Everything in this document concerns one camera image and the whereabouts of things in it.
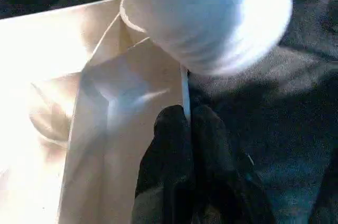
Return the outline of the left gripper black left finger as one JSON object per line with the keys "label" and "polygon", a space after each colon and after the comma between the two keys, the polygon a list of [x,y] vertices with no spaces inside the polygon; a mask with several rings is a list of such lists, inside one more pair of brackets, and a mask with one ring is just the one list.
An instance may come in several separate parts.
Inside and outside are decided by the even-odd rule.
{"label": "left gripper black left finger", "polygon": [[191,223],[195,177],[191,131],[183,107],[164,108],[139,166],[135,223]]}

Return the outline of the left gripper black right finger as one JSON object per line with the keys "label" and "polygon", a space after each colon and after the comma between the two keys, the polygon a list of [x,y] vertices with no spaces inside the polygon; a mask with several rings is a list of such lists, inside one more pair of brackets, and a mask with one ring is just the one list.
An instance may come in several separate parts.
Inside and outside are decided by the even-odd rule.
{"label": "left gripper black right finger", "polygon": [[251,157],[208,106],[192,111],[192,144],[202,223],[276,223]]}

